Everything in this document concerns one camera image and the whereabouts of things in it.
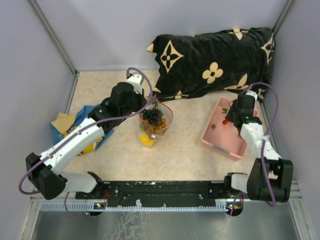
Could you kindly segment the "brown longan bunch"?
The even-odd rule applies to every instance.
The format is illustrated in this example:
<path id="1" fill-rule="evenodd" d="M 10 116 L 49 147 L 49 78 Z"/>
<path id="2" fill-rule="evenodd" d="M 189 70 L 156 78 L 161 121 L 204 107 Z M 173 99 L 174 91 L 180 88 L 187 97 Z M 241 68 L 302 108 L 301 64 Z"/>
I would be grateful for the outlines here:
<path id="1" fill-rule="evenodd" d="M 160 121 L 155 125 L 151 125 L 143 120 L 143 127 L 145 133 L 148 135 L 154 134 L 156 136 L 163 136 L 167 130 L 167 120 L 162 117 Z"/>

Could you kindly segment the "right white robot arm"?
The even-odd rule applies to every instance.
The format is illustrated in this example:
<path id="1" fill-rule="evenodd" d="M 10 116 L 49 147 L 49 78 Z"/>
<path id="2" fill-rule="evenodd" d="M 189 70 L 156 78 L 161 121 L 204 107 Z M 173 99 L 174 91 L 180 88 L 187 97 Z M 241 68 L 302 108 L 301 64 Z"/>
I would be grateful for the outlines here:
<path id="1" fill-rule="evenodd" d="M 226 120 L 237 129 L 255 157 L 251 172 L 228 173 L 223 192 L 235 198 L 240 192 L 250 200 L 275 203 L 287 202 L 290 198 L 294 166 L 291 160 L 283 159 L 272 147 L 269 136 L 264 132 L 259 117 L 254 116 L 257 97 L 251 91 L 241 93 L 226 115 Z"/>

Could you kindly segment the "black grape bunch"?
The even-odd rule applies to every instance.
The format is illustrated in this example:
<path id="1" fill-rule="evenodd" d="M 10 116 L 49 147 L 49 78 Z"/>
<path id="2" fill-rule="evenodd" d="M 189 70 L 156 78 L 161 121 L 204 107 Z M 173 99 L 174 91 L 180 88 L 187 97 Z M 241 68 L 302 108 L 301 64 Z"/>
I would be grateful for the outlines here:
<path id="1" fill-rule="evenodd" d="M 156 125 L 162 118 L 163 113 L 158 108 L 145 109 L 142 112 L 142 118 L 150 125 Z"/>

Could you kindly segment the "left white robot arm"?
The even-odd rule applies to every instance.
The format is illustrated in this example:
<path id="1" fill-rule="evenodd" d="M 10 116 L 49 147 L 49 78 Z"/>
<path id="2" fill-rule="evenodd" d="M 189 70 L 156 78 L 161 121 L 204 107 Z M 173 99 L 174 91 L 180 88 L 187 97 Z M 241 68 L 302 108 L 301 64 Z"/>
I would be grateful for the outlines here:
<path id="1" fill-rule="evenodd" d="M 63 192 L 83 192 L 97 199 L 104 186 L 93 173 L 64 172 L 65 167 L 88 145 L 119 126 L 124 119 L 140 113 L 147 101 L 140 81 L 119 82 L 112 88 L 110 97 L 95 107 L 67 137 L 36 155 L 26 158 L 27 178 L 46 200 Z"/>

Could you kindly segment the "red cherry bunch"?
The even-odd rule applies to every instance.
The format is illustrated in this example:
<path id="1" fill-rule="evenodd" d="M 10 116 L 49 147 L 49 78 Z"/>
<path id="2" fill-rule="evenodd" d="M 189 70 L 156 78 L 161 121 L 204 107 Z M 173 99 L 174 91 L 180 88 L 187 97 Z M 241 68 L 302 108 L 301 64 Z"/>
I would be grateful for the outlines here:
<path id="1" fill-rule="evenodd" d="M 234 123 L 234 115 L 235 115 L 235 104 L 234 101 L 228 102 L 228 110 L 223 110 L 225 113 L 224 120 L 222 121 L 223 125 L 227 125 L 228 123 Z"/>

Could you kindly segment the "clear zip top bag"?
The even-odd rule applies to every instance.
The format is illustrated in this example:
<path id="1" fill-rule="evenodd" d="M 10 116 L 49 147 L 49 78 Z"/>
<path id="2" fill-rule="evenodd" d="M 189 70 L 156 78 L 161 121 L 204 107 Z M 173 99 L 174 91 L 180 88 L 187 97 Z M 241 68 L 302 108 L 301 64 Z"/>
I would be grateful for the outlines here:
<path id="1" fill-rule="evenodd" d="M 172 109 L 162 103 L 156 95 L 151 98 L 148 106 L 138 116 L 138 138 L 147 148 L 153 147 L 164 137 L 174 119 Z"/>

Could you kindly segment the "yellow lemon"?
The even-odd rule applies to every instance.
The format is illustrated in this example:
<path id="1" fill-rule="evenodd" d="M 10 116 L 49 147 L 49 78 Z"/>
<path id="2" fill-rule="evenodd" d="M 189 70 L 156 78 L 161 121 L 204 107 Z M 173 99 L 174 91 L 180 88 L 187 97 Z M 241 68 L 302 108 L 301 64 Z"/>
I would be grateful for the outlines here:
<path id="1" fill-rule="evenodd" d="M 139 135 L 139 140 L 146 147 L 152 147 L 156 143 L 155 139 L 151 139 L 150 135 L 145 133 Z"/>

